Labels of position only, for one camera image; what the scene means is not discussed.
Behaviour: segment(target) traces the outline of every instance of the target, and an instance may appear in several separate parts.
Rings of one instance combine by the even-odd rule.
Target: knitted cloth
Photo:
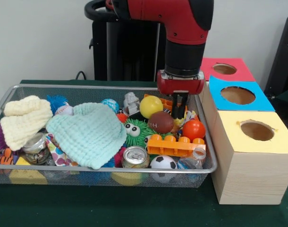
[[[100,103],[74,107],[74,115],[56,115],[47,123],[62,151],[81,166],[99,169],[126,140],[124,125],[116,114]]]
[[[0,121],[6,144],[13,151],[21,149],[53,116],[50,103],[37,96],[8,102]]]

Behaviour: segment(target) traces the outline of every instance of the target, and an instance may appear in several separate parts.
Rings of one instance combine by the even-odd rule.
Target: blue square
[[[253,102],[240,105],[228,101],[221,95],[221,91],[225,88],[233,87],[248,90],[254,94]],[[272,111],[275,112],[273,106],[256,82],[244,81],[225,81],[210,76],[209,89],[218,110],[242,110],[242,111]]]

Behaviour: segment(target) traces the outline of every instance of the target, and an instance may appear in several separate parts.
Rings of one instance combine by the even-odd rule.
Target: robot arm
[[[111,0],[121,19],[161,22],[166,27],[165,70],[157,74],[158,90],[173,96],[172,117],[182,119],[189,94],[199,94],[206,38],[214,0]],[[177,107],[178,95],[182,104]]]

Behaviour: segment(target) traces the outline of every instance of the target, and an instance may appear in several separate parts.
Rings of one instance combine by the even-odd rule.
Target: light blue knitted cloth
[[[63,152],[81,166],[99,169],[121,148],[126,130],[116,114],[100,103],[74,107],[74,115],[56,115],[46,125]]]

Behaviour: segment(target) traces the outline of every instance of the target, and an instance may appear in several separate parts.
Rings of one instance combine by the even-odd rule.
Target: white wall
[[[22,79],[93,79],[89,0],[0,0],[0,97]]]
[[[288,17],[288,0],[214,1],[205,57],[243,58],[264,88]]]
[[[93,79],[89,0],[0,0],[0,97],[22,79]],[[288,0],[215,0],[205,57],[241,57],[267,81]]]

